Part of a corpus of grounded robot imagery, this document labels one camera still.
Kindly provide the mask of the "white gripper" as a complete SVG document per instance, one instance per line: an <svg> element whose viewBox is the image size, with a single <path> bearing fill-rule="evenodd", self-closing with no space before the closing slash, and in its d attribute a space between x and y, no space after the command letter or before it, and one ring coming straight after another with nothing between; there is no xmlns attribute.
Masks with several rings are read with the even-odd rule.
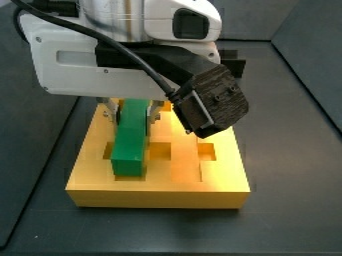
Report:
<svg viewBox="0 0 342 256"><path fill-rule="evenodd" d="M29 42L35 72L41 88L55 95L98 97L107 116L120 122L120 105L108 97L150 99L146 110L146 134L160 119L166 95L152 78L139 68L124 66L111 54L100 62L96 39L45 22L33 15L20 17Z"/></svg>

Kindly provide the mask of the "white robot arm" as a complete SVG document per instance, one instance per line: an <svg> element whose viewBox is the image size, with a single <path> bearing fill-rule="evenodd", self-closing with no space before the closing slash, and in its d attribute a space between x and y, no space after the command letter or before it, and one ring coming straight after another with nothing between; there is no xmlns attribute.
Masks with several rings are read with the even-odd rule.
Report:
<svg viewBox="0 0 342 256"><path fill-rule="evenodd" d="M48 93L150 100L151 120L168 100L187 132L204 138L227 128L214 109L222 20L207 0L31 4L19 24Z"/></svg>

